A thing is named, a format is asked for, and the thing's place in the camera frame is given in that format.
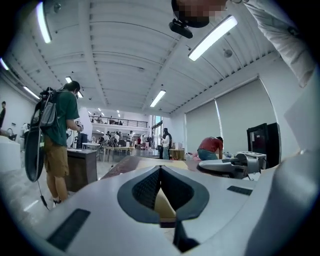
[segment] railing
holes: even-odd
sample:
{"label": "railing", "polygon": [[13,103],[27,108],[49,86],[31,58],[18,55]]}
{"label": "railing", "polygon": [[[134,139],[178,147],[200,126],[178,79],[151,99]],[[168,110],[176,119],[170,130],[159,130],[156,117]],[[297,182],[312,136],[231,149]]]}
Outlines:
{"label": "railing", "polygon": [[135,127],[148,127],[148,122],[145,121],[137,121],[137,120],[128,120],[121,118],[113,118],[113,117],[99,117],[95,115],[89,116],[91,123],[96,124],[106,124],[106,125],[118,125],[118,126],[135,126]]}

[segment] green t-shirt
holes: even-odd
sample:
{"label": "green t-shirt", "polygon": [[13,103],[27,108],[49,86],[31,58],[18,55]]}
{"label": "green t-shirt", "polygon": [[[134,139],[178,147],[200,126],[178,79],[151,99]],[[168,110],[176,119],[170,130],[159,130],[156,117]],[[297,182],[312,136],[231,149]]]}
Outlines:
{"label": "green t-shirt", "polygon": [[57,120],[43,133],[48,135],[54,143],[66,147],[67,120],[79,118],[76,96],[70,91],[60,92],[56,97],[55,109]]}

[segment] red shirt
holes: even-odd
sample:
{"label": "red shirt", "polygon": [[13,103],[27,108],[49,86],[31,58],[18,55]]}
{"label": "red shirt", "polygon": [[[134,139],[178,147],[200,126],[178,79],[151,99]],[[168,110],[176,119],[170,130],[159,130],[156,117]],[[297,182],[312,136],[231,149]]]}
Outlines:
{"label": "red shirt", "polygon": [[208,150],[215,153],[217,149],[222,151],[223,147],[224,145],[220,139],[214,138],[214,137],[208,137],[201,142],[198,150]]}

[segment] man in red shirt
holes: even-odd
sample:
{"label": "man in red shirt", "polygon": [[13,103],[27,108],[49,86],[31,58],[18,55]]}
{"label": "man in red shirt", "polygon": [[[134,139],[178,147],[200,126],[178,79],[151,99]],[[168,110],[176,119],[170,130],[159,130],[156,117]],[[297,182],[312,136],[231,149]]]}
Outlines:
{"label": "man in red shirt", "polygon": [[216,151],[219,149],[219,159],[222,159],[222,149],[224,147],[224,140],[221,137],[205,138],[199,148],[198,157],[201,160],[217,160]]}

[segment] floor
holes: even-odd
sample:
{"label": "floor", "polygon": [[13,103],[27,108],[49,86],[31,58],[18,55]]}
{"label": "floor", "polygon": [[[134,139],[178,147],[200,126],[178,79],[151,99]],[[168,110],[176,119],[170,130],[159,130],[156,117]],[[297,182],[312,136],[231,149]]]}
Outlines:
{"label": "floor", "polygon": [[[133,156],[158,158],[159,153],[155,149],[132,151]],[[113,163],[97,161],[97,177],[100,180],[109,170],[121,161],[127,155],[116,152],[114,154]],[[7,208],[13,218],[26,228],[32,228],[40,223],[53,208],[52,196],[49,192],[46,183],[46,170],[43,168],[38,183],[32,183],[28,180],[24,165],[24,153],[21,153],[22,168],[9,172],[0,173],[0,189],[1,195],[7,203]],[[43,205],[40,198],[40,190],[44,196],[48,209]],[[173,241],[174,228],[163,229],[165,237],[169,241]]]}

